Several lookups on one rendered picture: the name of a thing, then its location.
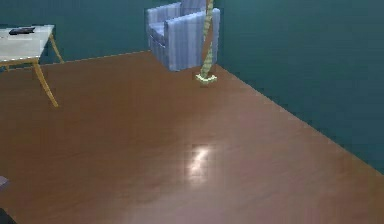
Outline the black flat remote control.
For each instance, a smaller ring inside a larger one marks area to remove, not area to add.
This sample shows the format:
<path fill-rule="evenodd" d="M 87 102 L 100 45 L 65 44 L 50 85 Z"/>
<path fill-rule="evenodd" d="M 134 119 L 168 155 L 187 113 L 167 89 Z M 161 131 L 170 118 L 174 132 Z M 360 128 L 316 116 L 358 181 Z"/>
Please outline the black flat remote control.
<path fill-rule="evenodd" d="M 14 28 L 9 31 L 9 35 L 24 35 L 34 33 L 35 27 Z"/>

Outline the yellow floor lamp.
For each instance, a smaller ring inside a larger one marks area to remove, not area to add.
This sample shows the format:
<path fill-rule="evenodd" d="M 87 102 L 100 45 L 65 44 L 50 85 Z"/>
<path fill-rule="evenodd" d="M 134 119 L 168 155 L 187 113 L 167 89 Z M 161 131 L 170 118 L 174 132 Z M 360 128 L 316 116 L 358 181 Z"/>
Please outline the yellow floor lamp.
<path fill-rule="evenodd" d="M 217 79 L 215 75 L 209 76 L 213 61 L 213 5 L 214 0 L 206 0 L 206 15 L 204 20 L 204 43 L 202 48 L 202 66 L 195 78 L 204 85 Z"/>

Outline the white table with yellow legs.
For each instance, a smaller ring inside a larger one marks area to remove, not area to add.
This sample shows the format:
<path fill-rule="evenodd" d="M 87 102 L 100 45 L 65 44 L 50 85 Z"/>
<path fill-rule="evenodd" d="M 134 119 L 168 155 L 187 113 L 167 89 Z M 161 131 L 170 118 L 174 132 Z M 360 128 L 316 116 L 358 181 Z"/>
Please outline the white table with yellow legs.
<path fill-rule="evenodd" d="M 10 35 L 11 28 L 0 29 L 0 67 L 31 64 L 37 78 L 54 107 L 58 103 L 46 82 L 39 61 L 48 42 L 61 63 L 64 62 L 54 39 L 54 25 L 32 25 L 32 33 Z"/>

